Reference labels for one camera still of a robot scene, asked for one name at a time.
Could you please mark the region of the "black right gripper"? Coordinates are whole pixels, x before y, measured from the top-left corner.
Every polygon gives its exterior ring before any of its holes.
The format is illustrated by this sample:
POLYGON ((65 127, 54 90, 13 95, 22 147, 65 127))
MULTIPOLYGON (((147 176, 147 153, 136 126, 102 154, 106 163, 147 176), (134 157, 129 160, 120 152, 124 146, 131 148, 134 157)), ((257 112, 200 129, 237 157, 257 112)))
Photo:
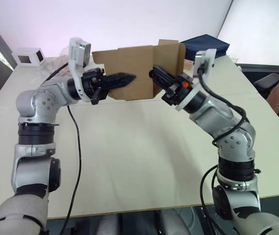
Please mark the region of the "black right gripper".
POLYGON ((180 74, 177 77, 172 76, 160 66, 154 66, 149 72, 149 77, 159 87, 165 90, 162 96, 169 105, 178 105, 192 90, 192 78, 188 74, 180 74))

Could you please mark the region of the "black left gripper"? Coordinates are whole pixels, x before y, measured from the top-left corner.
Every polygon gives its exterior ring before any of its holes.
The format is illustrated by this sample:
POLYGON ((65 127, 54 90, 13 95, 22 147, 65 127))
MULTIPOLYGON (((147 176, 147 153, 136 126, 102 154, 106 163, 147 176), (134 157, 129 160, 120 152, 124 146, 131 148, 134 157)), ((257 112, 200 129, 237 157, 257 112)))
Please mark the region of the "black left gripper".
POLYGON ((105 100, 108 92, 123 88, 131 83, 136 75, 119 72, 104 77, 104 69, 94 68, 83 73, 81 80, 85 94, 90 98, 92 105, 97 105, 100 100, 105 100))

